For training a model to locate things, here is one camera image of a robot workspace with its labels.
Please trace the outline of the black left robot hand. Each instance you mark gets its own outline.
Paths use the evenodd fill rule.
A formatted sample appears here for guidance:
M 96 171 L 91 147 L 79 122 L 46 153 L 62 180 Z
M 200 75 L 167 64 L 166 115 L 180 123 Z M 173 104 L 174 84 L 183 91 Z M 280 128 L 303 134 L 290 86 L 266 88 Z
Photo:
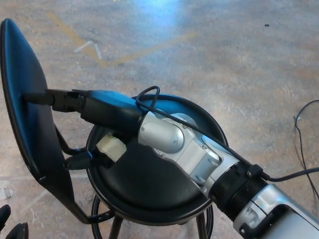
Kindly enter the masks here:
M 11 215 L 11 208 L 9 205 L 4 205 L 0 208 L 0 230 L 5 227 L 7 220 Z M 28 223 L 19 223 L 11 229 L 5 239 L 29 239 Z

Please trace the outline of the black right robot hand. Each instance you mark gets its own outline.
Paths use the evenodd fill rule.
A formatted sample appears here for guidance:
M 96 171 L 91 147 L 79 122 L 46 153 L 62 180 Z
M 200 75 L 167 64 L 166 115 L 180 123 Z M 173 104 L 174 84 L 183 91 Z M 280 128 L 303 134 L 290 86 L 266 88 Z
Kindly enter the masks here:
M 25 93 L 23 100 L 50 106 L 57 112 L 78 112 L 87 122 L 133 136 L 137 136 L 142 118 L 146 115 L 146 111 L 141 110 L 134 99 L 112 91 L 45 89 L 42 92 Z M 62 152 L 71 155 L 64 162 L 67 170 L 89 169 L 104 164 L 103 160 L 97 159 L 84 148 L 70 148 L 54 122 L 53 125 Z

